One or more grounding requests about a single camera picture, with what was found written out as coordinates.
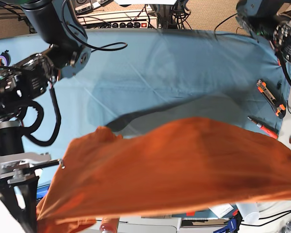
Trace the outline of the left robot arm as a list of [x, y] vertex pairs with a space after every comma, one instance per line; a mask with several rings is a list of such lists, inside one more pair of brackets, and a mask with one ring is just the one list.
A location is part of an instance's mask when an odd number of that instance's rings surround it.
[[291, 63], [291, 10], [280, 8], [291, 0], [240, 0], [236, 5], [236, 20], [251, 35], [269, 40]]

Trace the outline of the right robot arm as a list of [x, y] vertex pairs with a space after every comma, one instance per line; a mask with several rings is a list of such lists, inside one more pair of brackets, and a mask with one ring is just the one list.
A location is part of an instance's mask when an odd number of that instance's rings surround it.
[[[61, 114], [54, 84], [76, 75], [97, 47], [87, 34], [68, 0], [17, 0], [30, 23], [49, 44], [12, 66], [0, 66], [0, 200], [26, 233], [37, 231], [36, 196], [40, 168], [63, 165], [50, 155], [25, 152], [22, 137], [48, 147], [56, 140]], [[38, 140], [33, 133], [44, 118], [36, 98], [50, 93], [56, 122], [50, 139]]]

